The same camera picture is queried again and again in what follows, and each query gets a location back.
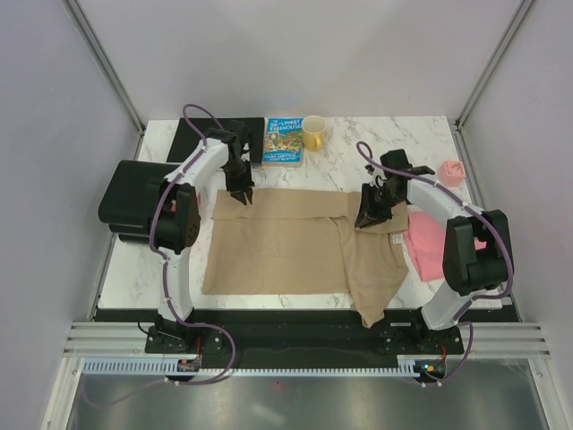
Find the beige t shirt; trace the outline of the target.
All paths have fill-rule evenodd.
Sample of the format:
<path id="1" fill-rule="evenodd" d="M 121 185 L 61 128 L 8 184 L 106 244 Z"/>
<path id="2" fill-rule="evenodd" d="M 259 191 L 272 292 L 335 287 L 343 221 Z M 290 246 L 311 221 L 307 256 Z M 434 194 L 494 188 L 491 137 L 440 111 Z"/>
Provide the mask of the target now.
<path id="1" fill-rule="evenodd" d="M 392 237 L 404 203 L 380 225 L 356 228 L 359 193 L 263 188 L 251 205 L 218 191 L 202 291 L 206 295 L 350 295 L 370 328 L 408 274 Z"/>

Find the black pink drawer unit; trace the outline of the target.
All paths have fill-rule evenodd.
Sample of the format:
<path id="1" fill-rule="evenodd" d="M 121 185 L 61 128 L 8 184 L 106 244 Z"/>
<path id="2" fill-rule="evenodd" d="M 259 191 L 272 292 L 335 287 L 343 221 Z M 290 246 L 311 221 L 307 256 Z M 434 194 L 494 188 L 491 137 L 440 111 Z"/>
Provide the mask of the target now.
<path id="1" fill-rule="evenodd" d="M 124 242 L 148 242 L 147 183 L 163 178 L 174 169 L 175 164 L 120 161 L 99 204 L 99 220 Z"/>

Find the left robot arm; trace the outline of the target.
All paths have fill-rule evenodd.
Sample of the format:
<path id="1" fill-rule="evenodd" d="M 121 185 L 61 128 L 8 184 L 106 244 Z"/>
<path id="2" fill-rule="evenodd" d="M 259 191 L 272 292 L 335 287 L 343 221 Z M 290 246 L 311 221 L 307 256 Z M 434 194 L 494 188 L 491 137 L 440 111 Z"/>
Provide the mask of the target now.
<path id="1" fill-rule="evenodd" d="M 165 340 L 177 352 L 189 351 L 197 339 L 196 330 L 186 320 L 193 311 L 189 260 L 201 230 L 199 194 L 221 170 L 230 197 L 244 206 L 251 204 L 254 182 L 251 163 L 245 158 L 251 146 L 249 132 L 210 128 L 192 154 L 158 183 L 149 246 L 162 259 L 163 297 L 158 314 L 173 323 L 167 328 Z"/>

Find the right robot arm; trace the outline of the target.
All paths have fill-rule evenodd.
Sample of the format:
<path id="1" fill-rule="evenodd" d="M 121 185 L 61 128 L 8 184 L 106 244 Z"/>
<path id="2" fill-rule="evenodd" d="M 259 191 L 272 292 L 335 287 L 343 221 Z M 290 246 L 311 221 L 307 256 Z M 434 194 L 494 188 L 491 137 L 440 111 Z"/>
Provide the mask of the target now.
<path id="1" fill-rule="evenodd" d="M 392 210 L 411 203 L 429 215 L 445 232 L 444 281 L 433 298 L 419 309 L 423 322 L 410 330 L 412 346 L 431 352 L 442 342 L 441 330 L 459 322 L 476 300 L 509 295 L 514 263 L 509 222 L 502 211 L 487 211 L 464 202 L 441 184 L 427 166 L 413 166 L 404 150 L 391 150 L 378 161 L 366 142 L 356 144 L 367 161 L 371 180 L 362 184 L 356 228 L 370 228 L 391 220 Z"/>

